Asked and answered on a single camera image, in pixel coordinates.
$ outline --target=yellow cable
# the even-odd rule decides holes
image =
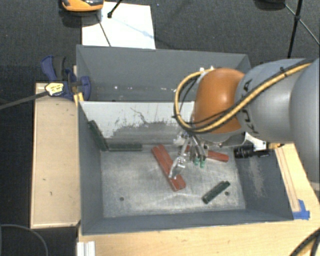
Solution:
[[[262,91],[266,90],[267,88],[271,87],[272,85],[274,85],[275,83],[279,82],[280,80],[286,78],[287,76],[290,76],[296,72],[299,72],[300,70],[308,67],[311,63],[306,63],[306,64],[302,64],[299,65],[297,67],[294,67],[282,74],[277,75],[276,77],[270,79],[269,81],[265,82],[264,84],[262,84],[261,86],[259,86],[258,88],[256,88],[251,94],[250,96],[248,96],[247,98],[245,98],[245,100],[243,100],[239,105],[237,105],[231,112],[229,112],[228,114],[226,114],[225,116],[219,118],[217,121],[215,121],[214,123],[208,125],[205,128],[199,128],[196,129],[194,127],[192,127],[191,125],[187,124],[181,117],[180,115],[180,111],[179,111],[179,95],[180,95],[180,91],[182,89],[182,87],[184,86],[184,84],[191,78],[201,75],[204,72],[209,72],[212,69],[206,69],[203,71],[198,71],[195,73],[192,73],[190,75],[188,75],[185,79],[183,79],[181,81],[181,83],[178,85],[176,92],[175,92],[175,97],[174,97],[174,109],[175,109],[175,114],[176,114],[176,118],[179,120],[179,122],[182,124],[183,127],[187,128],[187,129],[192,129],[193,132],[196,133],[203,133],[203,132],[209,132],[211,129],[214,129],[220,125],[222,125],[225,121],[227,121],[229,118],[231,118],[233,115],[235,115],[238,111],[240,111],[242,108],[244,108],[250,101],[252,101],[258,94],[260,94]]]

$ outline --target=gray carpet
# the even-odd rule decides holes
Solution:
[[[253,66],[287,57],[294,23],[287,9],[260,10],[253,0],[123,2],[151,5],[158,49],[243,53]],[[297,2],[288,0],[287,4],[295,10]],[[66,56],[69,67],[76,63],[81,21],[61,12],[58,0],[0,1],[0,11],[1,99],[13,101],[32,95],[36,80],[46,79],[40,61],[47,55]],[[301,17],[319,39],[320,1],[304,1]],[[319,46],[299,24],[292,57],[318,56]],[[0,111],[1,223],[28,226],[32,144],[32,103]],[[75,255],[74,228],[42,233],[50,255]],[[5,230],[3,235],[2,256],[44,255],[37,241],[18,230]]]

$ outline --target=bin floor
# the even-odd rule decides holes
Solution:
[[[186,188],[173,192],[151,153],[154,146],[143,145],[141,152],[101,152],[105,218],[245,209],[231,149],[221,152],[229,155],[227,163],[207,159],[200,168],[189,162],[181,173]],[[176,147],[165,148],[172,159],[178,156]],[[222,192],[204,204],[202,196],[220,181],[230,182],[228,195]]]

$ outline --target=wooden table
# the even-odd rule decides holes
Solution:
[[[37,84],[37,92],[44,84]],[[35,102],[30,226],[33,229],[76,226],[80,220],[76,105],[62,98]],[[255,223],[182,230],[82,236],[95,241],[97,256],[287,256],[320,227],[320,205],[293,144],[277,149],[291,207],[297,198],[309,220]],[[309,255],[310,246],[300,255]]]

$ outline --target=gray bin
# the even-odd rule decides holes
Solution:
[[[180,128],[171,118],[173,90],[200,67],[250,69],[244,54],[176,50],[77,46],[77,74],[92,82],[90,101],[78,108],[83,235],[185,229],[218,225],[292,220],[287,192],[274,153],[234,159],[207,160],[200,169],[192,163],[182,176],[186,188],[173,192],[151,154],[172,145]],[[190,93],[194,99],[195,91]],[[184,105],[190,116],[193,104]],[[95,120],[107,142],[139,142],[141,152],[102,152],[88,121]],[[209,204],[201,200],[220,181],[222,193]]]

